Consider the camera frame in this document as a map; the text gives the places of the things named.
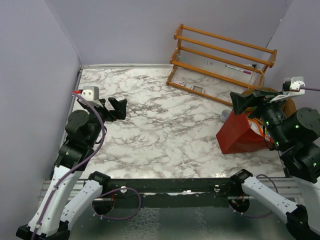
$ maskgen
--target orange object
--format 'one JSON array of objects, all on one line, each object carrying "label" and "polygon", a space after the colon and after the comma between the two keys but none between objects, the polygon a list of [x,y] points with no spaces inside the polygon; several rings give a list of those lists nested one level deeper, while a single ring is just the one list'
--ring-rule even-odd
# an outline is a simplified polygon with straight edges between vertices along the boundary
[{"label": "orange object", "polygon": [[216,134],[216,138],[223,154],[254,152],[266,149],[266,143],[269,148],[273,145],[267,138],[265,143],[264,137],[251,129],[244,113],[235,115],[234,111]]}]

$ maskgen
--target red paper bag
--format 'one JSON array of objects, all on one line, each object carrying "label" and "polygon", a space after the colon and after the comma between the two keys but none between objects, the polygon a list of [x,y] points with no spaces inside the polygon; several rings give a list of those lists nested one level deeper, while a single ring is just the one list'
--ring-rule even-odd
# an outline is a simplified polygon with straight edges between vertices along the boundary
[{"label": "red paper bag", "polygon": [[[228,119],[216,134],[223,154],[236,154],[254,152],[267,148],[264,137],[255,133],[244,113],[235,115],[231,112]],[[272,147],[272,142],[267,142],[268,147]]]}]

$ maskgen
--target wooden shelf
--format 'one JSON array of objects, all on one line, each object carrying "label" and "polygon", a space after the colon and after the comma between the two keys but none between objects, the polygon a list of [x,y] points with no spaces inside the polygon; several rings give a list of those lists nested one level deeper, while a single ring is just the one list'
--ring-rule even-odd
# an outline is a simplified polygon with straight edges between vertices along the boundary
[{"label": "wooden shelf", "polygon": [[[270,54],[268,60],[263,60],[257,57],[250,56],[245,53],[240,53],[237,51],[233,51],[227,49],[225,47],[220,47],[214,44],[206,43],[197,39],[193,39],[190,37],[183,36],[183,32],[190,31],[193,33],[197,33],[199,35],[206,35],[212,38],[220,39],[226,42],[230,42],[233,44],[245,46],[248,49],[254,49],[255,51],[262,51],[264,53]],[[262,74],[259,72],[254,72],[257,69],[248,65],[244,65],[240,62],[236,62],[233,59],[228,59],[228,56],[236,56],[241,59],[249,60],[253,63],[262,65],[261,71],[263,73],[266,72],[267,68],[272,68],[275,64],[276,57],[277,57],[277,50],[267,49],[261,46],[253,45],[250,43],[246,43],[243,41],[235,40],[229,37],[217,35],[214,33],[198,30],[189,26],[184,26],[180,24],[179,27],[176,29],[173,38],[177,40],[177,46],[174,50],[174,53],[170,59],[170,63],[173,64],[172,72],[166,82],[168,86],[172,86],[181,90],[185,90],[189,93],[197,94],[199,96],[220,102],[222,104],[232,106],[231,102],[219,99],[218,97],[210,96],[205,93],[201,93],[190,88],[180,86],[172,82],[172,78],[177,70],[178,67],[184,68],[199,74],[203,74],[215,79],[219,79],[226,83],[230,83],[236,86],[240,86],[243,88],[256,88],[261,87],[262,84]],[[219,56],[215,56],[213,54],[206,53],[204,51],[200,51],[199,47],[202,46],[206,49],[215,50],[221,52],[226,55],[225,58]]]}]

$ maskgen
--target white panel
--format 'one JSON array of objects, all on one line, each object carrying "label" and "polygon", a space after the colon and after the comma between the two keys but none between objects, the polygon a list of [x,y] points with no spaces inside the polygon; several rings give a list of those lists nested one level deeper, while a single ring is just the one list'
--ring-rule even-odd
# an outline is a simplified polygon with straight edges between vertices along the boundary
[{"label": "white panel", "polygon": [[[44,199],[36,211],[36,214],[33,216],[31,221],[28,223],[30,230],[33,232],[37,226],[37,222],[39,220],[39,216],[41,215],[49,195],[53,191],[55,185],[66,173],[70,171],[70,168],[59,166],[54,168],[54,173],[52,176],[51,184],[46,191]],[[74,188],[77,180],[80,178],[82,172],[75,171],[72,174],[69,174],[58,186],[58,189],[55,190],[52,199],[43,215],[43,219],[41,221],[41,226],[38,228],[36,234],[41,235],[45,234],[47,237],[55,234],[59,228],[60,218],[62,212],[64,210],[65,205],[67,204],[69,195]]]},{"label": "white panel", "polygon": [[247,178],[242,184],[244,193],[254,197],[263,205],[273,211],[285,224],[287,223],[286,213],[292,213],[297,209],[297,204],[290,201],[267,186],[263,185],[256,177]]},{"label": "white panel", "polygon": [[291,1],[47,0],[84,65],[167,64],[180,23],[265,47]]},{"label": "white panel", "polygon": [[0,238],[36,213],[79,58],[43,0],[0,1]]},{"label": "white panel", "polygon": [[71,231],[73,225],[90,204],[102,193],[102,185],[97,181],[88,180],[78,194],[65,206],[61,221],[68,221],[68,229]]}]

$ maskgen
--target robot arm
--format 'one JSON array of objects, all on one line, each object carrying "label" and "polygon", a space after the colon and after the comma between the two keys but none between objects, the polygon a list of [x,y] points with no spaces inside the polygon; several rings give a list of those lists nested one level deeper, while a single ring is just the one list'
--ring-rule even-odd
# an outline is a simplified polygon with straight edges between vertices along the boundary
[{"label": "robot arm", "polygon": [[297,239],[320,239],[320,148],[315,141],[320,136],[320,114],[311,108],[298,109],[286,118],[281,109],[288,98],[305,93],[303,77],[293,77],[283,84],[281,92],[255,90],[250,95],[231,92],[234,113],[256,107],[249,118],[260,118],[274,141],[274,148],[298,184],[305,206],[296,205],[266,189],[250,176],[242,180],[244,193],[258,199],[275,212]]},{"label": "robot arm", "polygon": [[76,110],[68,117],[65,127],[66,141],[59,149],[55,162],[53,178],[42,204],[32,220],[19,227],[16,236],[25,240],[67,240],[74,221],[81,215],[88,203],[102,192],[101,179],[89,180],[71,202],[66,205],[69,195],[85,170],[90,158],[102,146],[93,150],[99,133],[105,136],[104,122],[126,118],[127,100],[108,100],[114,110],[107,110],[106,100],[99,98],[97,87],[84,87],[81,91],[80,105],[88,110]]}]

